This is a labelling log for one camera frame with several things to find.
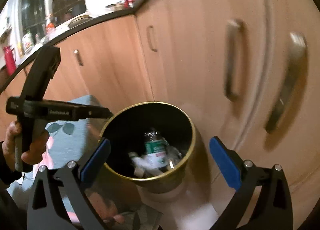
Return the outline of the person's left hand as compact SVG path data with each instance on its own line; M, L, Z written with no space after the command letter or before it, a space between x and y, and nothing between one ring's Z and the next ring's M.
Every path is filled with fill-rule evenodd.
M6 137L2 143L4 158L10 170L15 171L15 136L22 130L19 122L12 122L7 128ZM44 130L41 135L31 143L30 149L21 155L23 162L29 165L38 164L42 161L42 155L46 152L46 143L49 139L48 131Z

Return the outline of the person's right hand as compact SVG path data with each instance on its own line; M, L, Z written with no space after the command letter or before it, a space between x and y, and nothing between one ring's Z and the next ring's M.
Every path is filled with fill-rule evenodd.
M90 193L88 199L108 227L124 224L125 219L118 213L118 209L112 200L104 200L97 192Z

